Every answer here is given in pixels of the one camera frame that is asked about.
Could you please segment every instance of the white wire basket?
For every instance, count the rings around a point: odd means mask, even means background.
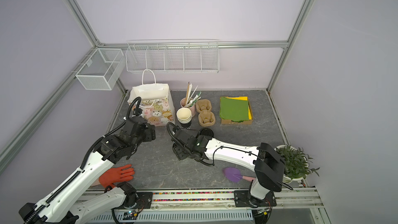
[[[126,51],[127,71],[142,73],[145,69],[157,72],[218,72],[217,43],[177,45],[129,45]]]
[[[97,48],[76,77],[87,90],[112,90],[125,66],[121,49]]]

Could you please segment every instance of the pink trowel handle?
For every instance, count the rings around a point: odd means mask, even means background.
[[[256,178],[255,177],[246,177],[244,175],[244,176],[242,176],[242,179],[251,182],[251,181],[255,180]]]

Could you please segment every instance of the purple garden trowel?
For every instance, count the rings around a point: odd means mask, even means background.
[[[228,178],[230,181],[237,183],[239,182],[241,179],[246,180],[246,181],[253,181],[254,179],[256,179],[255,177],[247,177],[245,175],[242,175],[240,173],[240,170],[235,168],[235,167],[226,167],[222,169],[222,173],[224,174],[224,176],[226,178]]]

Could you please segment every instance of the green paper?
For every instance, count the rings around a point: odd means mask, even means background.
[[[248,109],[249,101],[221,97],[220,117],[223,119],[230,119],[234,122],[248,121]]]

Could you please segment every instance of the pink cup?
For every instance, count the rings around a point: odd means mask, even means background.
[[[180,106],[181,107],[184,107],[182,104],[183,103],[185,103],[185,98],[183,98],[181,101],[180,101]],[[188,107],[190,110],[191,110],[191,112],[192,112],[192,117],[193,116],[195,116],[195,113],[196,113],[196,111],[195,111],[195,104],[193,104],[193,106],[192,107]]]

